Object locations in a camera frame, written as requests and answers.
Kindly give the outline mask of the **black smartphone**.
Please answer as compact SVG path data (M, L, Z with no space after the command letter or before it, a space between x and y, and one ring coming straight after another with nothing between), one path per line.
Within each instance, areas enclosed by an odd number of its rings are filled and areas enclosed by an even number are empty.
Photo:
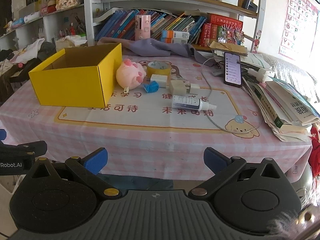
M240 56L229 52L224 53L224 83L234 87L242 86Z

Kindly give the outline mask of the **blue tape wad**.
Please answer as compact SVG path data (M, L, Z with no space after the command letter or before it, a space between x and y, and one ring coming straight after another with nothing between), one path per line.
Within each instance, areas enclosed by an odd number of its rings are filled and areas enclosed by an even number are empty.
M159 84L156 81L144 83L143 88L147 93L155 93L159 90Z

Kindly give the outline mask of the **red dictionary books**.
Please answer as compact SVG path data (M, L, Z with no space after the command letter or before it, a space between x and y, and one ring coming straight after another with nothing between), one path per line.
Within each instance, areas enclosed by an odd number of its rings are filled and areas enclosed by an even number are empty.
M201 27L196 44L209 47L215 41L241 45L244 40L242 28L243 22L240 20L218 14L207 14L207 20Z

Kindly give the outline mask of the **white bookshelf with books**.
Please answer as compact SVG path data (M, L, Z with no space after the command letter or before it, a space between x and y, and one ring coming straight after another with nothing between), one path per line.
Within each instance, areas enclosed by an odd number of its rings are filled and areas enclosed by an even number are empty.
M261 37L261 31L264 22L266 0L259 0L258 12L238 7L232 4L216 0L84 0L85 25L87 44L95 45L95 32L93 24L93 10L110 10L111 8L123 9L158 9L172 12L176 15L190 13L210 13L221 14L229 17L243 20L244 17L255 19L254 36L245 35L245 38L251 41L250 52L258 52L258 39Z

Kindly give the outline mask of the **small white plug adapter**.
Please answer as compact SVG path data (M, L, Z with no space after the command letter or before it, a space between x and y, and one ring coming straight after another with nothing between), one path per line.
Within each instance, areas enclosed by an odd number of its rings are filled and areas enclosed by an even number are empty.
M190 83L187 85L187 92L191 95L198 95L200 91L200 86L198 84Z

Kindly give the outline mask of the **yellow cardboard box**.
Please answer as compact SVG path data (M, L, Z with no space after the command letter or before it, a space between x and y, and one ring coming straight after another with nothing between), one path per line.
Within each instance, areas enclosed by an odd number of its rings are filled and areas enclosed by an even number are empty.
M65 48L32 69L29 77L41 105L104 108L122 61L119 43Z

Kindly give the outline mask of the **pink plush pig toy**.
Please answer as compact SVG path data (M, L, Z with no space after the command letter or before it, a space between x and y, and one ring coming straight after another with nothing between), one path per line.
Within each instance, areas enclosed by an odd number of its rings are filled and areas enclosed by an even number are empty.
M117 83L124 90L132 90L143 83L146 71L140 63L124 59L116 72Z

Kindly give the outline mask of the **white side shelf unit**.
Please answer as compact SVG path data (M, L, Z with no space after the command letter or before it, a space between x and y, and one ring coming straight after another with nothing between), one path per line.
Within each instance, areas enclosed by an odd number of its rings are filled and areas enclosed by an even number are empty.
M78 30L78 22L85 22L84 6L63 9L33 19L1 36L1 49L23 49L38 38L54 43L71 27Z

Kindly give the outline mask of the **orange white medicine boxes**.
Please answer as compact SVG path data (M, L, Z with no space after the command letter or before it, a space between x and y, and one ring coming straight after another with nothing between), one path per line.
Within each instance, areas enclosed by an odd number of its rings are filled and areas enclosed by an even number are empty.
M187 44L189 40L189 33L184 31L163 30L160 41L170 44Z

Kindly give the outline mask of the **stack of books and papers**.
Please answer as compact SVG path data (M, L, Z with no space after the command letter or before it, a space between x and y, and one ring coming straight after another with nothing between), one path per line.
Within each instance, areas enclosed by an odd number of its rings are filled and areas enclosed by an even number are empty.
M283 142L308 141L319 125L315 78L271 55L247 53L239 59L240 80L274 135Z

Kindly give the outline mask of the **white square charger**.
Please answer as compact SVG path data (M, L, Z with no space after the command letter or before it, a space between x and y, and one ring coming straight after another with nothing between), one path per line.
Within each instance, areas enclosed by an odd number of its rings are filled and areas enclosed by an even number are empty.
M160 88L166 88L168 83L168 76L167 75L159 75L159 74L152 74L150 77L150 81L155 81Z

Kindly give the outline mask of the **purple pink cloth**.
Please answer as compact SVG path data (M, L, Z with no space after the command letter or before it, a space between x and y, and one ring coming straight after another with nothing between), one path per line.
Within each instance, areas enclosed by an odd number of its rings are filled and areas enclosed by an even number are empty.
M107 43L121 43L124 55L141 57L170 57L171 55L178 55L186 58L193 57L196 62L205 64L208 67L216 64L214 59L204 57L190 44L164 43L153 38L131 41L121 38L103 37L97 42L97 45Z

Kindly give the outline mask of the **yellow tape roll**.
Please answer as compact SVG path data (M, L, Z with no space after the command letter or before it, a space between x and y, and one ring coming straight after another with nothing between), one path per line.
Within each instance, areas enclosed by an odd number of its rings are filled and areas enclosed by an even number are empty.
M171 63L169 61L150 61L146 65L146 75L150 78L155 75L171 75Z

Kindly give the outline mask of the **pink cartoon table mat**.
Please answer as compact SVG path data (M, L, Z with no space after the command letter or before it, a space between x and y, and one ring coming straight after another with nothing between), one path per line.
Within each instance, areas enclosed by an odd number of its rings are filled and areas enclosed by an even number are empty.
M206 180L205 148L258 163L273 158L291 181L300 178L311 141L282 142L262 121L259 109L241 88L225 85L208 67L179 56L169 61L186 80L200 85L198 98L217 106L213 112L171 106L167 89L148 94L116 89L105 108L42 106L32 84L25 83L1 106L6 143L43 140L46 156L56 161L85 156L104 147L107 174L174 180Z

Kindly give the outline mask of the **beige large power adapter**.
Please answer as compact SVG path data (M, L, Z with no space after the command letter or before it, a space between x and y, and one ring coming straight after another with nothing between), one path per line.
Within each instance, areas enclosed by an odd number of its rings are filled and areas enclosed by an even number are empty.
M172 96L185 96L187 94L187 87L182 80L170 80L169 90Z

